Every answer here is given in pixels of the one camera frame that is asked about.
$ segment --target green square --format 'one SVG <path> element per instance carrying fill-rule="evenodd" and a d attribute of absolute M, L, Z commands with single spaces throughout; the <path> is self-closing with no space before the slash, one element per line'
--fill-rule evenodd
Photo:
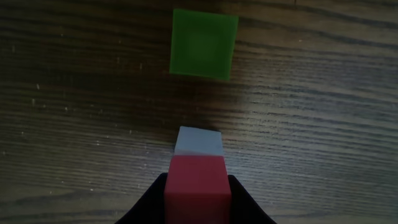
<path fill-rule="evenodd" d="M 229 80 L 238 16 L 174 9 L 170 73 Z"/>

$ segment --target tabletop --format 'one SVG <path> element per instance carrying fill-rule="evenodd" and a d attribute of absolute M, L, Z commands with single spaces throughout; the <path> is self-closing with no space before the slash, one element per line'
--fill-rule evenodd
<path fill-rule="evenodd" d="M 239 16 L 230 81 L 169 74 L 172 11 Z M 277 223 L 398 222 L 398 2 L 3 0 L 0 223 L 114 223 L 180 126 Z"/>

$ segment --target wood grain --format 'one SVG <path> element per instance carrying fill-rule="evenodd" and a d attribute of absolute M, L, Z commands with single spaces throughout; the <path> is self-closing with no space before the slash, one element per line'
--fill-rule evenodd
<path fill-rule="evenodd" d="M 239 16 L 229 82 L 169 75 L 172 9 Z M 398 222 L 398 2 L 0 2 L 0 223 L 113 223 L 178 127 L 278 223 Z"/>

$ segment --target red cube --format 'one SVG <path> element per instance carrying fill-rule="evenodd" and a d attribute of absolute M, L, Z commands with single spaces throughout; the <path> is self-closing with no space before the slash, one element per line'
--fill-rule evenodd
<path fill-rule="evenodd" d="M 231 189 L 223 156 L 174 156 L 165 191 L 167 224 L 227 224 Z"/>

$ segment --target white block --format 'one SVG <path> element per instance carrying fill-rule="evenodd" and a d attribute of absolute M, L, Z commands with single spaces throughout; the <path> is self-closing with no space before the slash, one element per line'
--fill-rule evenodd
<path fill-rule="evenodd" d="M 221 132 L 181 126 L 174 154 L 186 156 L 223 156 Z"/>

